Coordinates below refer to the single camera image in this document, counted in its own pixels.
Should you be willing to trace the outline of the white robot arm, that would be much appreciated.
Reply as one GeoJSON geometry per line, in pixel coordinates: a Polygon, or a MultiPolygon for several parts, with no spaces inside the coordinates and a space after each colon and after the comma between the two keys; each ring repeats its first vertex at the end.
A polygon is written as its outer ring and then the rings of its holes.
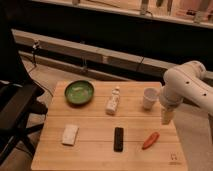
{"type": "Polygon", "coordinates": [[[168,69],[160,89],[161,123],[167,125],[174,117],[173,110],[186,98],[213,117],[213,87],[203,81],[206,68],[199,61],[189,61],[168,69]]]}

